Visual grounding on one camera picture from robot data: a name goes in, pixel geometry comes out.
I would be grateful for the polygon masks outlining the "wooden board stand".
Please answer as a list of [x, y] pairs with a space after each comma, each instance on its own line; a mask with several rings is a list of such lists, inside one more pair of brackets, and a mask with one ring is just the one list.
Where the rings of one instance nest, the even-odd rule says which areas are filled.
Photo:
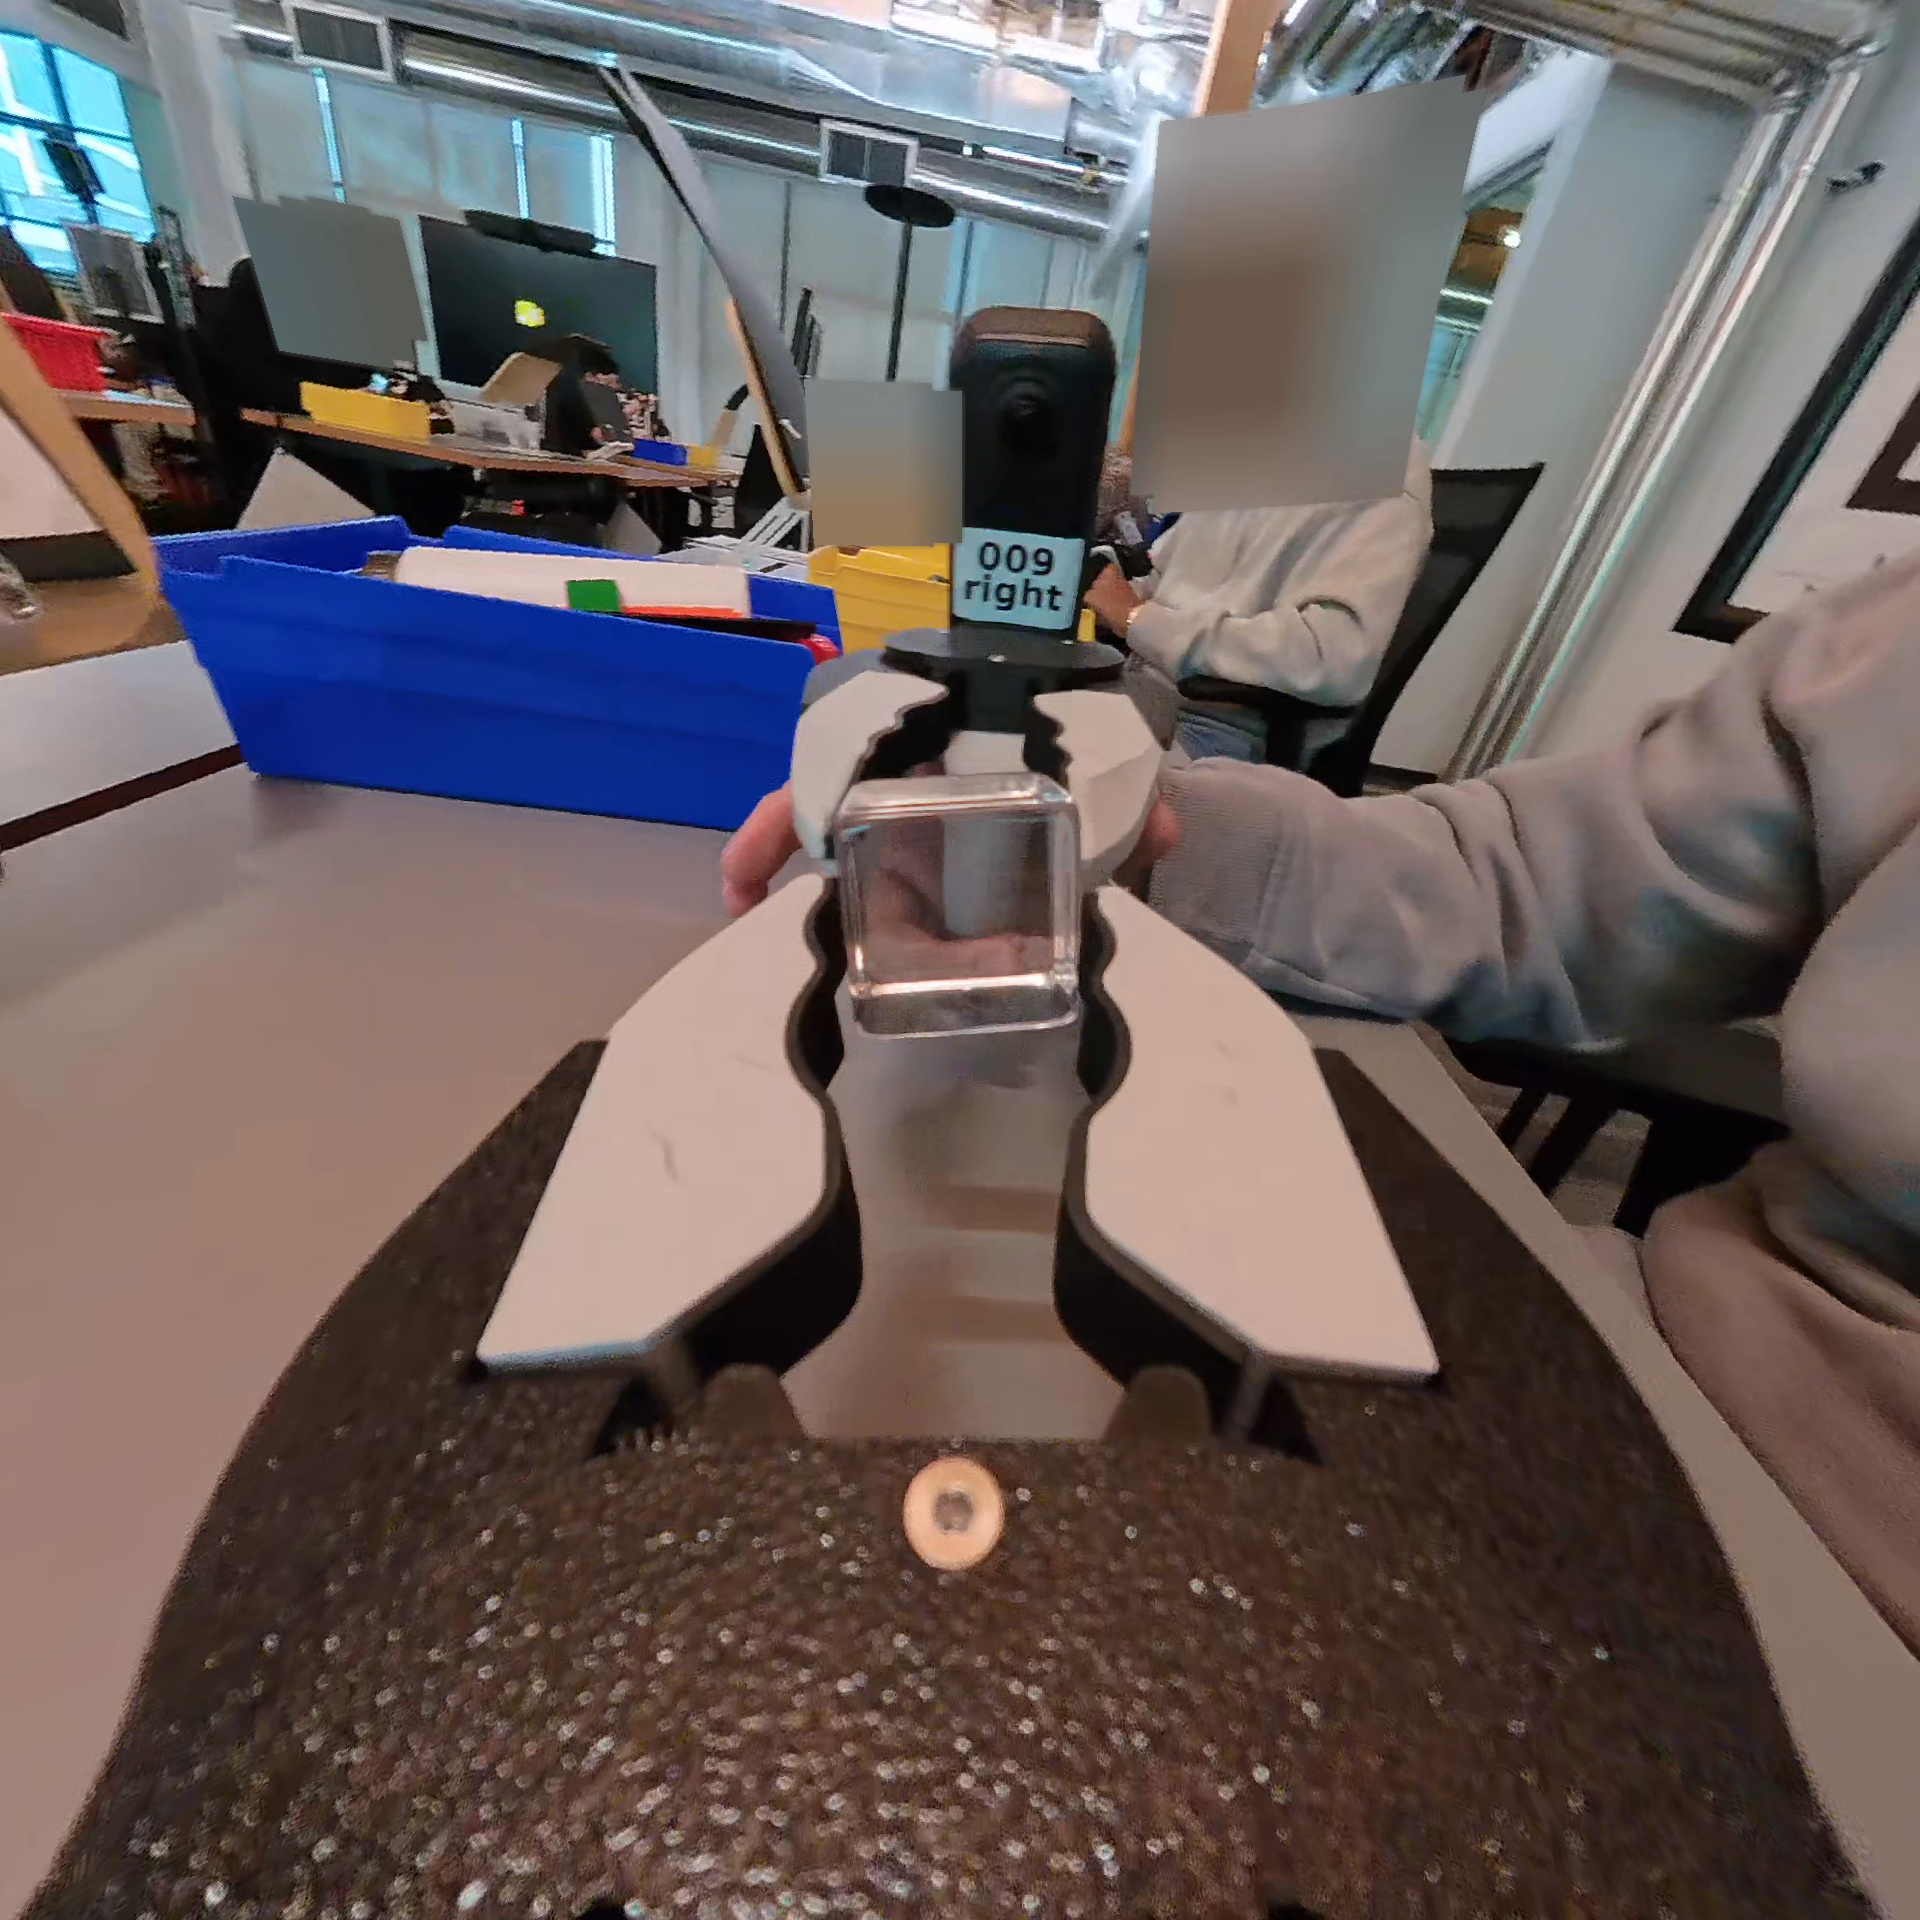
[[597, 83], [702, 238], [728, 292], [733, 350], [741, 360], [749, 396], [759, 412], [759, 440], [766, 447], [775, 479], [789, 504], [808, 504], [803, 377], [780, 328], [780, 319], [773, 302], [759, 298], [759, 292], [749, 285], [746, 259], [732, 246], [732, 231], [682, 134], [619, 62], [597, 66]]

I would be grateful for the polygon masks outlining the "background wooden desk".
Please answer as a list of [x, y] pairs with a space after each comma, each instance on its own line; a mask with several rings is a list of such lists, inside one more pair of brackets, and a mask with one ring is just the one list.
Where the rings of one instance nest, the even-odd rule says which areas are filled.
[[401, 440], [373, 430], [314, 423], [306, 413], [274, 413], [274, 412], [245, 412], [245, 423], [266, 430], [282, 440], [311, 440], [349, 447], [359, 454], [391, 454], [412, 461], [435, 461], [474, 472], [551, 472], [551, 477], [602, 477], [626, 490], [732, 490], [741, 477], [738, 465], [672, 465], [645, 461], [631, 454], [586, 457], [586, 454], [552, 454], [552, 450], [515, 450], [506, 442], [481, 442], [464, 438], [427, 438]]

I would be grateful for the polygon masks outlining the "wooden document stand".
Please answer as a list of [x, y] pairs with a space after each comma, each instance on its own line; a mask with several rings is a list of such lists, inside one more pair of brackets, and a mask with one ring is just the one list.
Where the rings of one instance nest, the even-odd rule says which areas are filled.
[[130, 490], [5, 326], [5, 673], [178, 641]]

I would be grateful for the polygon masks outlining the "clear acrylic cube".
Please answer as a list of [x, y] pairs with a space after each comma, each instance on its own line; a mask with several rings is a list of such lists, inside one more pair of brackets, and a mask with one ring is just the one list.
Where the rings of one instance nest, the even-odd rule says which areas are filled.
[[830, 860], [861, 1033], [922, 1042], [1078, 1022], [1078, 817], [1058, 785], [1037, 771], [853, 785]]

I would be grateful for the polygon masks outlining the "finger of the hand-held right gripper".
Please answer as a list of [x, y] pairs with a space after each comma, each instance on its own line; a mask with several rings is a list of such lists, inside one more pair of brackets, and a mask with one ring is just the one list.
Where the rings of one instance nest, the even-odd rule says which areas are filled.
[[1043, 690], [1030, 703], [1030, 767], [1051, 778], [1078, 824], [1078, 878], [1118, 874], [1159, 803], [1164, 748], [1118, 689]]
[[835, 878], [837, 808], [861, 785], [940, 767], [951, 735], [949, 689], [878, 658], [812, 669], [789, 750], [789, 824], [821, 874]]

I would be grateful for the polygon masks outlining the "white tube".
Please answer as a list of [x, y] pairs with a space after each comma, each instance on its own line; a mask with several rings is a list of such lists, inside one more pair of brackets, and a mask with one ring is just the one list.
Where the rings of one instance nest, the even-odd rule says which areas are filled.
[[481, 552], [405, 546], [370, 562], [365, 575], [513, 605], [563, 610], [570, 580], [613, 580], [622, 602], [749, 610], [749, 575], [733, 564], [678, 564], [610, 552]]

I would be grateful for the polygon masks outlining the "blue plastic bin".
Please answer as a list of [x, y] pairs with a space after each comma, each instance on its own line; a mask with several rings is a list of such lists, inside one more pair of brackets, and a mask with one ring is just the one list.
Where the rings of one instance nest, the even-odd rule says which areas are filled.
[[827, 586], [749, 572], [741, 630], [682, 630], [365, 575], [405, 546], [586, 552], [398, 516], [155, 545], [253, 775], [712, 831], [787, 778]]

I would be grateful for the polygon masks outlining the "thin black stand pole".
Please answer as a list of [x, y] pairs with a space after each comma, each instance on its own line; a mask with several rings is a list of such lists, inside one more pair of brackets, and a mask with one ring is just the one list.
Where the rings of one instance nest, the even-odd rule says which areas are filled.
[[891, 298], [891, 333], [886, 333], [886, 381], [896, 381], [902, 370], [902, 335], [903, 335], [903, 302], [909, 302], [909, 274], [915, 259], [918, 233], [945, 233], [956, 221], [956, 207], [903, 183], [872, 183], [864, 184], [864, 205], [878, 217], [896, 231], [896, 269], [894, 269], [894, 298]]

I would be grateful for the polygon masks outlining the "large yellow plastic bin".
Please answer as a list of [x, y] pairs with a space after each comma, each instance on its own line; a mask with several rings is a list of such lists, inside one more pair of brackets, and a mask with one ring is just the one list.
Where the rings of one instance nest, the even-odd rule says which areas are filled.
[[903, 632], [949, 630], [951, 546], [812, 546], [808, 584], [835, 595], [842, 655], [886, 647]]

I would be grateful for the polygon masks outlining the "person's black chair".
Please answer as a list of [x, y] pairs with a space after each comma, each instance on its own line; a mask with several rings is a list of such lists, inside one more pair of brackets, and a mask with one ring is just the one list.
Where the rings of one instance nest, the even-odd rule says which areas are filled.
[[1494, 1132], [1506, 1149], [1520, 1145], [1543, 1100], [1565, 1100], [1525, 1164], [1543, 1192], [1571, 1176], [1618, 1117], [1648, 1126], [1613, 1210], [1613, 1231], [1627, 1239], [1644, 1239], [1670, 1202], [1724, 1186], [1766, 1145], [1786, 1138], [1772, 1022], [1681, 1026], [1589, 1054], [1525, 1042], [1447, 1042], [1447, 1050], [1467, 1074], [1515, 1095]]

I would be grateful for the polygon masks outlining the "person's right forearm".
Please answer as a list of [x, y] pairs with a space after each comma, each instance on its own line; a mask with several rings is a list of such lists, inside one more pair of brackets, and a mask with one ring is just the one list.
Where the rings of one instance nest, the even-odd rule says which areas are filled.
[[1915, 999], [1915, 558], [1762, 622], [1610, 748], [1333, 799], [1164, 762], [1155, 909], [1255, 983], [1558, 1050]]

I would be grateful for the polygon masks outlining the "black framed wall board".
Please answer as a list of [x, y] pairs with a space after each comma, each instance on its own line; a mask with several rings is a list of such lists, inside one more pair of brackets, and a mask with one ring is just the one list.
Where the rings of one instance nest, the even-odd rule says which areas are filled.
[[1734, 643], [1805, 595], [1915, 554], [1915, 231], [1786, 425], [1677, 618]]

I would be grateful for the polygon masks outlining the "person's leg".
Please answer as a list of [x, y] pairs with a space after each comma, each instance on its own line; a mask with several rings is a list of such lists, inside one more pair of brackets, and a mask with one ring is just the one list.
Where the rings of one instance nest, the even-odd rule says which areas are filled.
[[1779, 1142], [1656, 1209], [1644, 1293], [1693, 1389], [1915, 1651], [1915, 1233]]

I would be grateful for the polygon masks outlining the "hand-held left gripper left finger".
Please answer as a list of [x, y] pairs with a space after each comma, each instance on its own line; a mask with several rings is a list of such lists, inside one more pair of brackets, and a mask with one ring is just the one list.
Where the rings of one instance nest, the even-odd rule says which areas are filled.
[[795, 878], [610, 1032], [476, 1340], [506, 1369], [787, 1373], [856, 1304], [837, 909]]

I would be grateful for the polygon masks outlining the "person's grey sweater torso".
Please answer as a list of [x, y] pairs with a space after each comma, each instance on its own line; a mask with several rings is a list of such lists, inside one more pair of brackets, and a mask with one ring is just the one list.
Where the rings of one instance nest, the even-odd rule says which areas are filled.
[[1915, 1225], [1915, 836], [1864, 873], [1782, 1004], [1794, 1142], [1862, 1209]]

